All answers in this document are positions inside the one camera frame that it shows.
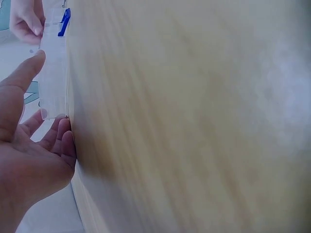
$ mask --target blue plastic clip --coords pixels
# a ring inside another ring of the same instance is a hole
[[[65,31],[66,31],[66,27],[67,27],[67,25],[68,25],[68,23],[69,23],[70,16],[71,16],[71,15],[70,15],[70,8],[68,8],[68,9],[65,10],[63,19],[62,19],[62,21],[60,22],[60,23],[63,24],[63,26],[62,26],[61,31],[58,33],[58,36],[64,36]]]

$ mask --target hand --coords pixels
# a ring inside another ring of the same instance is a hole
[[[42,0],[12,0],[10,30],[23,42],[40,44],[45,17]]]
[[[33,204],[64,188],[74,174],[76,153],[67,118],[56,119],[39,142],[30,137],[43,123],[40,111],[18,125],[24,93],[44,61],[45,53],[39,51],[0,83],[0,229],[7,229],[4,232],[14,232]]]

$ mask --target clear plastic piece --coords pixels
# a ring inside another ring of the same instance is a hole
[[[65,36],[58,37],[64,8],[51,9],[46,14],[40,49],[46,61],[38,75],[40,107],[43,119],[67,115],[67,57]]]

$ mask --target wooden board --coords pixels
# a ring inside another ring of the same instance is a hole
[[[89,233],[310,230],[306,0],[71,0]]]

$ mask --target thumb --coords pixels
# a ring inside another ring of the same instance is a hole
[[[40,35],[42,33],[42,25],[38,16],[33,10],[30,10],[25,16],[24,20],[27,23],[28,27],[35,35]]]

